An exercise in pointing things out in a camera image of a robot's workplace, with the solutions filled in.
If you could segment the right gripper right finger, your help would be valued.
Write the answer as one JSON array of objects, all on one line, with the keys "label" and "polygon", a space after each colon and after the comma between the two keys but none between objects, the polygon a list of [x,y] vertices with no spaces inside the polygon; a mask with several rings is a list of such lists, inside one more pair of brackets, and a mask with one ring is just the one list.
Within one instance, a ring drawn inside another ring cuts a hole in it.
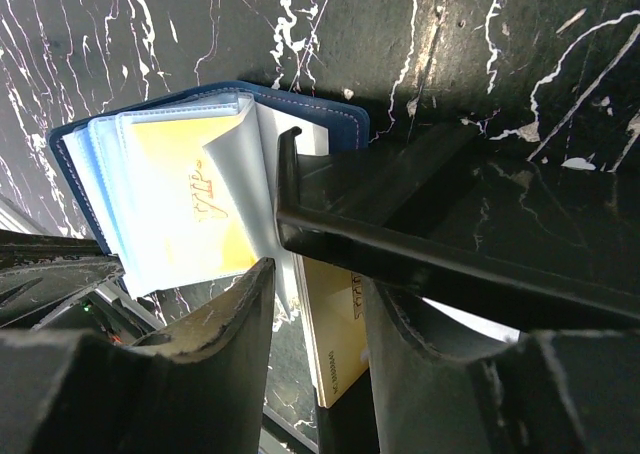
[{"label": "right gripper right finger", "polygon": [[363,282],[385,453],[635,453],[637,331],[487,337],[401,289]]}]

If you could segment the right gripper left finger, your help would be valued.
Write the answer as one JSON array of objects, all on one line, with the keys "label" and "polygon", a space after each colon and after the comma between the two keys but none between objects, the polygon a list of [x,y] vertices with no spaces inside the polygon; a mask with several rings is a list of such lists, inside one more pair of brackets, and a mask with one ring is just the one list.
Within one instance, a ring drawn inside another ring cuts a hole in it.
[{"label": "right gripper left finger", "polygon": [[131,346],[82,330],[1,334],[5,453],[255,453],[276,265]]}]

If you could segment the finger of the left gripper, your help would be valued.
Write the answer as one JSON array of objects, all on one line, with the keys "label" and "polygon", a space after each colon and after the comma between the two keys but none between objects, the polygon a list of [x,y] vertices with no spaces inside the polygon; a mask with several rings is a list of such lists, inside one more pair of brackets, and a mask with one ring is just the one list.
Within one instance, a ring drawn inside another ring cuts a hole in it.
[{"label": "finger of the left gripper", "polygon": [[124,273],[89,239],[1,231],[1,327],[27,329]]}]

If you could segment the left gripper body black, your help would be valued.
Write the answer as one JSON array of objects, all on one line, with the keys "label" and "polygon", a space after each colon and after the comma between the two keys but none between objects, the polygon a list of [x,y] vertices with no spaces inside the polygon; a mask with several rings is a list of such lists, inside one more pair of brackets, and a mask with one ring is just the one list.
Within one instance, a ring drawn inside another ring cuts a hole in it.
[{"label": "left gripper body black", "polygon": [[139,302],[114,283],[66,296],[37,313],[30,330],[90,330],[112,344],[132,345],[165,327]]}]

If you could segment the blue card holder wallet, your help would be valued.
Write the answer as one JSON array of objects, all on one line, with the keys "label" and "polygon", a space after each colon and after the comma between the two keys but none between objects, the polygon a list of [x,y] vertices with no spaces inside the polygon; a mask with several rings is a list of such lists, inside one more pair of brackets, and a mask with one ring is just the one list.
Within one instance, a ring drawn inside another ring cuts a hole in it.
[{"label": "blue card holder wallet", "polygon": [[279,137],[322,156],[367,146],[360,107],[242,81],[191,88],[53,129],[48,145],[133,298],[276,262],[289,306],[294,258],[274,220]]}]

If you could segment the gold credit card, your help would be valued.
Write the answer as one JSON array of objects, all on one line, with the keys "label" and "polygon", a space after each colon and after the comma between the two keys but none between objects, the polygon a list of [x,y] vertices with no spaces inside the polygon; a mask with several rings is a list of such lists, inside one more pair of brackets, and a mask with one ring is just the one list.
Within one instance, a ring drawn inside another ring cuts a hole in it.
[{"label": "gold credit card", "polygon": [[226,182],[204,147],[240,126],[241,114],[197,111],[123,116],[122,146],[155,288],[248,270],[256,255]]},{"label": "gold credit card", "polygon": [[362,276],[293,260],[312,384],[318,405],[330,408],[369,367]]}]

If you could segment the black card tray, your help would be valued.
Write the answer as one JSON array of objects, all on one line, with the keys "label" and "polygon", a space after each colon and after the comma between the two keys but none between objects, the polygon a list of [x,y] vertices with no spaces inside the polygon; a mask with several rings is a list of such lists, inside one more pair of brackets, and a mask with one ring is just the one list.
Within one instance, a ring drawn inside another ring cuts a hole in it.
[{"label": "black card tray", "polygon": [[[278,142],[276,222],[289,251],[423,299],[492,339],[639,334],[639,176],[498,157],[473,129],[325,156]],[[379,452],[369,382],[321,418],[321,446]]]}]

